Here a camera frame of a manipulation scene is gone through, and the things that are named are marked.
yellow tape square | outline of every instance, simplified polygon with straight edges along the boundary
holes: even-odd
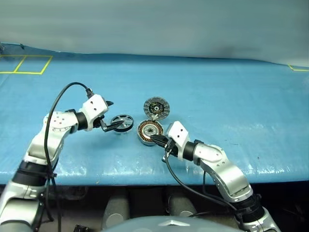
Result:
[[[39,74],[39,75],[42,75],[44,73],[44,71],[46,70],[47,66],[49,65],[50,61],[53,58],[53,56],[48,56],[48,55],[0,55],[0,58],[1,57],[22,57],[22,59],[13,71],[1,71],[0,74]],[[49,59],[47,60],[47,62],[45,63],[41,71],[39,72],[19,72],[18,69],[23,64],[23,62],[25,61],[27,57],[34,57],[34,58],[44,57],[44,58],[49,58]]]

wire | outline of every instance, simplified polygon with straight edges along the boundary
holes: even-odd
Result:
[[[166,165],[168,167],[168,170],[170,172],[170,174],[174,177],[174,179],[182,186],[184,187],[186,190],[208,200],[208,201],[211,201],[213,203],[216,203],[216,204],[219,204],[219,205],[222,205],[222,206],[229,206],[231,207],[233,210],[236,210],[236,208],[230,203],[230,202],[227,202],[226,200],[220,198],[220,197],[217,197],[215,195],[212,195],[212,194],[202,194],[200,192],[197,192],[195,190],[193,190],[192,188],[188,187],[187,185],[185,185],[178,177],[177,175],[173,172],[172,168],[170,167],[170,164],[169,164],[169,158],[168,158],[168,152],[166,151],[165,152],[165,161],[166,161]]]
[[[190,218],[193,218],[193,217],[208,215],[208,214],[210,214],[210,213],[213,213],[213,212],[211,212],[211,211],[200,212],[200,213],[192,214],[192,215],[190,215],[189,217],[190,217]]]
[[[230,212],[225,211],[225,212],[220,212],[220,213],[214,213],[212,211],[206,211],[206,212],[200,212],[200,213],[192,214],[189,217],[193,218],[193,217],[204,216],[204,215],[209,215],[209,214],[211,214],[211,215],[214,215],[214,214],[216,214],[216,215],[229,215]]]
[[[46,214],[47,214],[48,220],[49,220],[49,222],[52,222],[52,221],[54,221],[54,218],[51,214],[51,210],[50,210],[50,207],[49,207],[49,200],[48,200],[49,185],[50,185],[50,179],[47,180],[47,184],[46,184],[45,208],[46,208]]]
[[[204,171],[203,173],[203,187],[202,187],[202,190],[203,190],[203,194],[207,194],[206,192],[206,171]]]
[[[52,115],[53,115],[53,112],[60,100],[60,98],[62,97],[62,95],[64,94],[64,92],[70,88],[71,86],[73,85],[80,85],[82,87],[84,87],[86,90],[88,89],[87,86],[85,86],[84,84],[82,83],[79,83],[79,82],[72,82],[68,85],[66,85],[62,90],[61,92],[58,94],[57,98],[55,99],[53,105],[52,105],[52,108],[50,109],[49,111],[49,115],[48,115],[48,119],[47,119],[47,122],[46,122],[46,128],[45,128],[45,136],[44,136],[44,151],[45,151],[45,156],[46,156],[46,161],[47,161],[47,168],[48,168],[48,173],[47,173],[47,180],[52,180],[52,184],[53,184],[53,187],[54,187],[54,192],[55,192],[55,199],[56,199],[56,204],[57,204],[57,219],[58,219],[58,232],[61,232],[61,209],[60,209],[60,202],[59,202],[59,198],[58,198],[58,191],[57,191],[57,188],[56,188],[56,182],[55,182],[55,178],[53,176],[53,168],[52,168],[52,164],[51,164],[51,161],[50,161],[50,158],[49,158],[49,152],[48,152],[48,146],[47,146],[47,141],[48,141],[48,133],[49,133],[49,127],[50,127],[50,121],[52,119]]]

copper coil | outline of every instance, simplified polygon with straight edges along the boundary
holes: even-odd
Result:
[[[143,141],[152,142],[151,138],[148,137],[147,135],[144,135],[143,133],[144,127],[146,127],[147,125],[152,125],[156,128],[157,131],[155,134],[161,134],[161,135],[163,134],[163,128],[159,123],[154,122],[152,120],[144,121],[139,125],[139,130],[138,130],[139,136],[141,137]]]

yellow tape line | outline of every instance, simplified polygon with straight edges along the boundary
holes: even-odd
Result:
[[[19,69],[20,65],[25,61],[26,58],[27,58],[27,56],[24,56],[24,58],[19,62],[19,64],[14,69],[13,73],[17,72],[17,70]]]
[[[293,68],[291,65],[288,64],[288,66],[290,67],[290,69],[292,69],[293,71],[298,71],[298,72],[309,72],[308,69],[295,69]]]
[[[0,72],[0,74],[38,74],[38,75],[42,75],[45,72],[50,61],[53,59],[53,56],[48,56],[48,55],[0,55],[0,58],[1,57],[23,57],[23,59],[18,63],[18,65],[16,66],[14,71],[12,71],[12,72],[3,71],[3,72]],[[40,72],[18,72],[18,69],[20,68],[20,66],[22,65],[22,63],[25,61],[25,59],[27,57],[48,57],[49,59]]]

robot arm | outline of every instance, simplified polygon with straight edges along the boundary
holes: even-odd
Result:
[[[48,152],[53,169],[56,167],[64,139],[78,130],[90,131],[101,126],[110,131],[119,126],[107,126],[104,113],[112,102],[98,94],[90,94],[79,112],[69,110],[54,112],[51,117],[48,137]],[[44,152],[44,135],[48,115],[43,120],[42,130],[32,139],[17,172],[6,185],[0,198],[0,231],[33,231],[40,226],[48,173]]]
[[[190,142],[188,131],[179,121],[170,125],[167,137],[154,135],[152,140],[164,147],[167,155],[193,161],[213,178],[222,197],[237,209],[235,217],[240,229],[280,232],[269,212],[261,206],[260,198],[253,194],[243,172],[229,161],[222,148],[198,140]]]

